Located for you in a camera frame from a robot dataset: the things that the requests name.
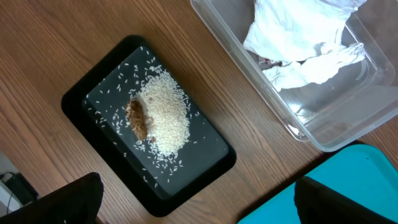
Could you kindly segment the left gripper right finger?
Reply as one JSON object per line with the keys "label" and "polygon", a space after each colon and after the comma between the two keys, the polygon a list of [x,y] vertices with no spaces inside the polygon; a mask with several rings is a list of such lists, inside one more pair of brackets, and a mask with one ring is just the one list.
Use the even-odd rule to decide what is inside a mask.
{"label": "left gripper right finger", "polygon": [[306,176],[295,183],[294,203],[302,224],[396,224]]}

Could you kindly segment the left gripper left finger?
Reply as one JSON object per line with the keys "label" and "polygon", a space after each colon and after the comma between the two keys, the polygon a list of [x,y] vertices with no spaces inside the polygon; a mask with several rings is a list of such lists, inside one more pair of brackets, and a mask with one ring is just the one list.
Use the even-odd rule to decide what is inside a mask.
{"label": "left gripper left finger", "polygon": [[1,217],[1,224],[93,224],[101,207],[104,185],[96,172]]}

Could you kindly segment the brown food scrap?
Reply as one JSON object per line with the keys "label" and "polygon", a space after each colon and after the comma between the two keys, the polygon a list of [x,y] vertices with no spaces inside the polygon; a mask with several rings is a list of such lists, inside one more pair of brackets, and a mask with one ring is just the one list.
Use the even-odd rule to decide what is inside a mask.
{"label": "brown food scrap", "polygon": [[153,118],[147,114],[145,103],[139,98],[130,99],[125,110],[129,125],[138,140],[145,140],[152,128]]}

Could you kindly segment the pile of white rice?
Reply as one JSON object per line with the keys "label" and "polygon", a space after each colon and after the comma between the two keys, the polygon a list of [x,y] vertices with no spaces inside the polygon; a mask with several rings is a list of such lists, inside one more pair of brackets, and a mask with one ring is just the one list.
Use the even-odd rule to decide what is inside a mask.
{"label": "pile of white rice", "polygon": [[[153,118],[141,141],[126,116],[130,99],[141,99]],[[190,140],[193,105],[169,71],[146,46],[140,46],[104,77],[82,101],[85,111],[144,182],[168,194],[186,181],[179,151]]]}

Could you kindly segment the white napkin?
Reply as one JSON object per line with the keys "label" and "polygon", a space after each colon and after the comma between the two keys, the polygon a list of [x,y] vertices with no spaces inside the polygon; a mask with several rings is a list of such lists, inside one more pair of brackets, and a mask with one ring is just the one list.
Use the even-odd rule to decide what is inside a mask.
{"label": "white napkin", "polygon": [[276,65],[263,70],[277,91],[322,84],[365,58],[364,44],[342,44],[346,21],[366,0],[256,0],[246,50]]}

